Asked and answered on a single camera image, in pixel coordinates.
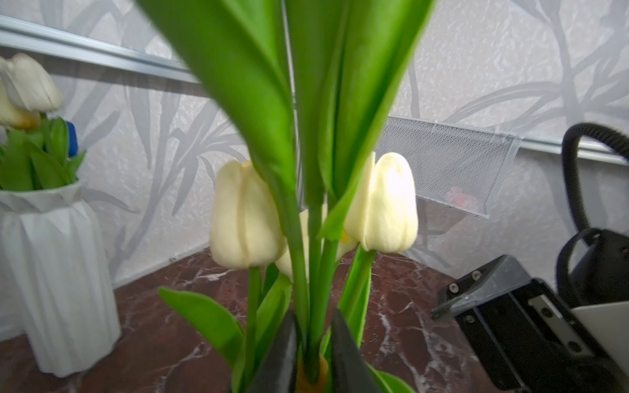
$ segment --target black cable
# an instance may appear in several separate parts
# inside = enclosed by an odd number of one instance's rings
[[[577,164],[579,140],[582,136],[588,136],[604,143],[629,161],[629,138],[611,128],[595,123],[579,123],[565,132],[561,147],[561,164],[564,170],[568,205],[578,232],[590,227],[583,205],[583,196],[581,195],[581,185],[579,183],[579,167]],[[586,236],[584,241],[587,245],[592,245],[594,238]]]
[[[596,228],[586,228],[574,235],[559,252],[557,266],[555,267],[555,280],[557,281],[557,293],[570,308],[583,305],[581,297],[574,288],[574,282],[569,273],[570,257],[574,251],[574,246],[581,239],[590,237],[596,239],[601,234],[601,230]]]

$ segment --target blue object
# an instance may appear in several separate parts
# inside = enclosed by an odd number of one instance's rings
[[[68,148],[68,157],[74,157],[79,153],[79,142],[77,141],[77,130],[74,125],[69,121],[65,124],[68,125],[68,139],[70,140]]]

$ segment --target tulip bud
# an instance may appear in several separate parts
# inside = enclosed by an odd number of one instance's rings
[[[209,231],[212,258],[226,268],[275,262],[286,249],[277,209],[251,161],[230,161],[218,171]]]
[[[324,204],[323,208],[321,209],[321,212],[323,216],[322,219],[325,220],[325,218],[328,215],[328,205]],[[306,262],[306,278],[307,279],[309,279],[309,270],[310,270],[309,269],[310,265],[309,265],[309,260],[308,260],[308,250],[310,249],[309,241],[308,241],[308,216],[309,216],[308,210],[304,210],[299,214],[299,223],[301,224],[301,236],[303,237],[303,243],[304,243],[304,260]],[[341,259],[349,251],[352,251],[354,247],[356,247],[356,244],[358,243],[354,239],[349,237],[346,232],[343,231],[343,237],[338,242],[337,260]],[[286,251],[280,257],[280,259],[277,260],[276,265],[279,271],[286,274],[288,277],[290,277],[292,281],[291,254],[289,253],[288,249],[286,249]]]
[[[345,230],[365,250],[402,252],[417,237],[413,172],[397,153],[387,153],[378,163],[375,161],[376,154],[371,153],[345,220]]]
[[[19,108],[50,112],[64,104],[59,88],[34,58],[18,53],[11,60],[0,58],[0,78],[6,94]]]
[[[13,105],[6,95],[4,84],[0,80],[0,126],[28,129],[40,125],[41,117],[37,112],[30,112]]]

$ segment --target mesh basket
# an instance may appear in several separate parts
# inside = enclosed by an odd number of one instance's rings
[[[417,196],[488,218],[520,140],[514,134],[390,116],[376,156],[406,157]]]

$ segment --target white wallpaper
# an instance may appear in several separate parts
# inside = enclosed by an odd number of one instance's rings
[[[175,57],[131,0],[2,0],[0,13]],[[626,14],[627,0],[441,0],[392,114],[531,135],[561,136],[584,119],[629,130]],[[205,244],[213,170],[247,152],[200,87],[39,59],[89,149],[79,175],[115,281]],[[629,167],[582,163],[591,220],[629,231]],[[408,255],[454,277],[510,253],[552,282],[573,233],[558,156],[545,153],[518,153],[489,220],[418,207],[420,236]],[[2,336],[16,310],[7,287],[0,291]]]

